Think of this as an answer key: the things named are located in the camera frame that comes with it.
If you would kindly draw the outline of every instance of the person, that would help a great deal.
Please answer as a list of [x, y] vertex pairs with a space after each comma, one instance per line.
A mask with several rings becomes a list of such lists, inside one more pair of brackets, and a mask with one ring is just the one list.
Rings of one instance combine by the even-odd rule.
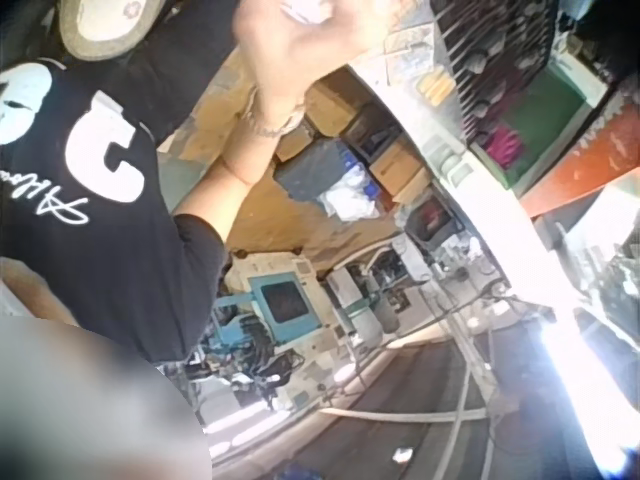
[[[0, 254], [40, 275], [79, 326], [152, 363], [185, 359], [209, 322], [224, 241], [305, 92], [379, 44], [393, 2], [331, 0], [305, 25], [280, 0], [190, 0], [122, 61], [0, 74]], [[234, 48], [253, 101], [171, 214], [156, 148]]]

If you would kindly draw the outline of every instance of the floor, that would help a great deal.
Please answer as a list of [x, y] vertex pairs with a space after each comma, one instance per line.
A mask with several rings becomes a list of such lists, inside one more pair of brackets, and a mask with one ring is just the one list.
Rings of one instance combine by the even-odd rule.
[[[242, 59], [234, 52], [191, 118], [160, 148], [161, 185], [170, 209], [219, 156], [245, 106], [250, 86]], [[340, 70], [309, 92], [307, 115], [321, 133], [336, 136], [369, 101], [371, 95], [358, 80], [347, 70]], [[286, 161], [310, 141], [306, 130], [293, 132], [281, 142], [278, 159]], [[327, 217], [318, 206], [294, 202], [272, 179], [271, 171], [242, 207], [228, 241], [231, 250], [265, 252], [302, 247], [316, 270], [323, 271], [397, 231], [390, 216], [345, 224]]]

